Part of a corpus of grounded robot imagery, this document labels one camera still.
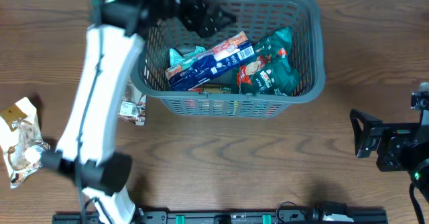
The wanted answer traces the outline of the green Nescafe coffee bag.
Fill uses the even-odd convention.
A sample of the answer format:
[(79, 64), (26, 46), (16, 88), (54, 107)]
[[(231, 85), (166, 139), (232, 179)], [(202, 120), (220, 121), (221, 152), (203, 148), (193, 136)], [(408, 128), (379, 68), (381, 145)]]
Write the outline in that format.
[(255, 55), (233, 69), (233, 94), (292, 96), (300, 82), (300, 73), (289, 63), (292, 29), (282, 27), (253, 47)]

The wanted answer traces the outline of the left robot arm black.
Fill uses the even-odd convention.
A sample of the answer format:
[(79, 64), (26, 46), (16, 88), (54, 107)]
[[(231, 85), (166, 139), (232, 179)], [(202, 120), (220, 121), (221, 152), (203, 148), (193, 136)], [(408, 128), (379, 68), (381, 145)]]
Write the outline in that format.
[(71, 115), (44, 168), (73, 181), (79, 223), (93, 203), (102, 223), (131, 223), (136, 210), (126, 184), (132, 159), (115, 149), (118, 113), (148, 29), (178, 18), (189, 32), (208, 38), (237, 18), (213, 0), (91, 0), (84, 68)]

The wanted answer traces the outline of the grey plastic basket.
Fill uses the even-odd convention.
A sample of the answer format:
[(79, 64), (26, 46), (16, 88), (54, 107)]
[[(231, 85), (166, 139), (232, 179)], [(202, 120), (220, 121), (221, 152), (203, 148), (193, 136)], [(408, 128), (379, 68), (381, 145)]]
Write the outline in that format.
[[(320, 8), (315, 0), (215, 0), (237, 17), (236, 23), (211, 38), (189, 32), (179, 19), (149, 28), (143, 52), (131, 71), (131, 82), (147, 96), (159, 99), (180, 115), (222, 117), (275, 117), (290, 105), (307, 103), (322, 92), (324, 69)], [(234, 95), (171, 91), (165, 75), (169, 50), (189, 52), (195, 46), (211, 48), (239, 32), (253, 43), (280, 27), (292, 30), (288, 61), (300, 73), (297, 87), (287, 96)]]

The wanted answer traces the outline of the beige mushroom snack bag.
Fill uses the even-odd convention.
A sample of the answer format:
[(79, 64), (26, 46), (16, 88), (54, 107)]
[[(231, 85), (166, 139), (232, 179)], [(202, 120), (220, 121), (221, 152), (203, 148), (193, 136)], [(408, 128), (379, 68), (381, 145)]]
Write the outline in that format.
[(129, 80), (125, 88), (118, 118), (138, 126), (145, 125), (147, 96)]

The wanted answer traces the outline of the Kleenex tissue multipack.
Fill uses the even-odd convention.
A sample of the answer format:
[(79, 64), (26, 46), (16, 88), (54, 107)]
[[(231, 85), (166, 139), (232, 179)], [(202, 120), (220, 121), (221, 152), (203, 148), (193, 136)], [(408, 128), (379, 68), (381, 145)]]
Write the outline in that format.
[(252, 43), (240, 32), (220, 44), (165, 70), (173, 91), (189, 91), (255, 56)]

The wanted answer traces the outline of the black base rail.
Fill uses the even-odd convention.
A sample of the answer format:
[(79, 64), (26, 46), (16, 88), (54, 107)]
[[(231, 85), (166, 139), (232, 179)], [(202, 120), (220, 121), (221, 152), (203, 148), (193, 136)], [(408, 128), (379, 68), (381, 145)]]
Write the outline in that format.
[(167, 209), (138, 209), (131, 221), (138, 224), (293, 224), (350, 223), (387, 224), (387, 212), (370, 207), (323, 202), (314, 207), (286, 203), (274, 211), (229, 210), (177, 212)]

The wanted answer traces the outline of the light teal small packet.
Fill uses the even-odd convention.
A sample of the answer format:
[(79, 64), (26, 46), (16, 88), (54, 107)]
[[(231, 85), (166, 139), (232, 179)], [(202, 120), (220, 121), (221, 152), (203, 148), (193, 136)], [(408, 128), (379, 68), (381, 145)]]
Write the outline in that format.
[(195, 49), (189, 53), (182, 54), (174, 48), (169, 49), (170, 66), (176, 66), (183, 63), (185, 60), (196, 56), (206, 50), (203, 46), (195, 46)]

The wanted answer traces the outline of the orange red noodle packet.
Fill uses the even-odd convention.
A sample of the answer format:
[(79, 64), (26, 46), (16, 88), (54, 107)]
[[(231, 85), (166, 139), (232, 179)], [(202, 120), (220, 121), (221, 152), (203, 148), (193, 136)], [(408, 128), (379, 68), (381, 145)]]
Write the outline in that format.
[(230, 94), (231, 93), (231, 87), (229, 87), (227, 85), (203, 84), (203, 85), (199, 85), (197, 87), (194, 87), (193, 89), (190, 89), (190, 91), (195, 91), (198, 93)]

